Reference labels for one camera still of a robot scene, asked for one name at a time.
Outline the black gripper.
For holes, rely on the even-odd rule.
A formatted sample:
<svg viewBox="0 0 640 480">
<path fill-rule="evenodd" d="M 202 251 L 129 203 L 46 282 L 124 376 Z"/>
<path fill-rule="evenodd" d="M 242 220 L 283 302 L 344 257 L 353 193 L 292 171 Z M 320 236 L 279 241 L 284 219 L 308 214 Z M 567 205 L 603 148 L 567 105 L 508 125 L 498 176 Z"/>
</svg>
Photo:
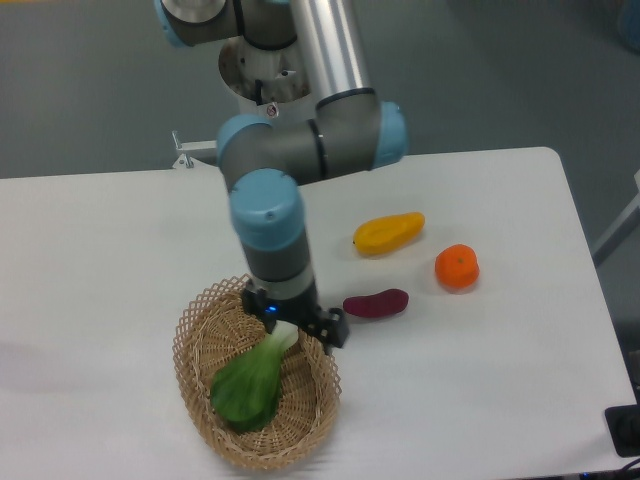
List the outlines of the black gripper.
<svg viewBox="0 0 640 480">
<path fill-rule="evenodd" d="M 255 317 L 271 334 L 277 321 L 297 326 L 317 339 L 325 354 L 335 348 L 343 348 L 349 337 L 349 326 L 341 308 L 321 309 L 318 293 L 312 282 L 300 294 L 288 299 L 275 299 L 253 282 L 246 285 L 241 294 L 243 311 Z"/>
</svg>

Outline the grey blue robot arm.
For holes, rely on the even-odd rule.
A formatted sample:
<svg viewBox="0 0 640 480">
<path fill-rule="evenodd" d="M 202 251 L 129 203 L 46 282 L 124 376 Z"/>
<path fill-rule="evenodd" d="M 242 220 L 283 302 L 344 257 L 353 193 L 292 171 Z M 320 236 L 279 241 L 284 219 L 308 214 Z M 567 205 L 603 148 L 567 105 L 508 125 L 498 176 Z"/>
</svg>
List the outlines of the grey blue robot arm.
<svg viewBox="0 0 640 480">
<path fill-rule="evenodd" d="M 342 310 L 318 302 L 300 187 L 398 162 L 408 133 L 398 105 L 381 101 L 371 84 L 353 6 L 348 1 L 158 1 L 170 42 L 194 47 L 238 40 L 264 103 L 267 77 L 258 58 L 274 61 L 292 49 L 293 76 L 312 98 L 311 118 L 275 124 L 242 114 L 219 130 L 216 164 L 230 216 L 250 270 L 242 292 L 246 313 L 267 331 L 284 321 L 325 349 L 342 347 L 349 328 Z"/>
</svg>

